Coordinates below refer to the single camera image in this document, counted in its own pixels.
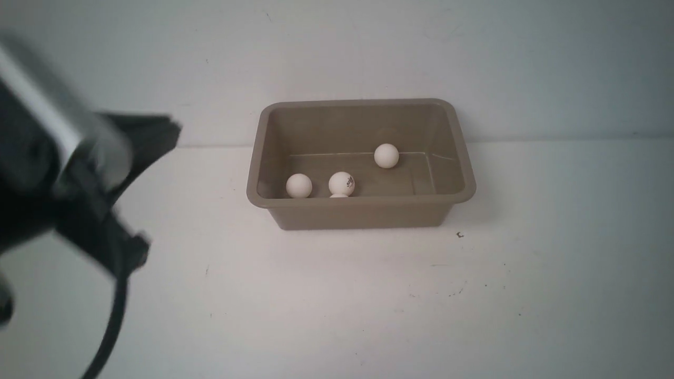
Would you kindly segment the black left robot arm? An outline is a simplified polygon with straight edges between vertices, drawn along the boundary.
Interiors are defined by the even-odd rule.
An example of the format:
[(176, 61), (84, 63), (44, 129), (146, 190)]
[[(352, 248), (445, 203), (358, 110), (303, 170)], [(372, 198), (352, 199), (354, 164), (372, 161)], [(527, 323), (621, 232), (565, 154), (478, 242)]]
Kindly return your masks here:
[(150, 242), (118, 217), (115, 205), (147, 168), (176, 148), (181, 126), (168, 115), (101, 113), (128, 138), (133, 165), (116, 187), (101, 189), (86, 174), (84, 189), (65, 196), (52, 190), (57, 177), (55, 144), (36, 118), (2, 84), (2, 253), (48, 231), (73, 243), (115, 279), (110, 326), (120, 326), (128, 279), (147, 261)]

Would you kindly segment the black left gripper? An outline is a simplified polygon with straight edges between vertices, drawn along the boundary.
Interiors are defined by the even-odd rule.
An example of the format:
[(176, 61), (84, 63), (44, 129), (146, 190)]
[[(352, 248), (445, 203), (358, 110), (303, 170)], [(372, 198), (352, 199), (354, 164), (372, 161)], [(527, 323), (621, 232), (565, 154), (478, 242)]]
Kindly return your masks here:
[(131, 230), (113, 207), (147, 168), (176, 148), (181, 126), (168, 115), (100, 113), (132, 145), (132, 169), (121, 185), (104, 192), (104, 211), (95, 210), (83, 195), (58, 207), (56, 230), (116, 279), (126, 279), (147, 261), (150, 240)]

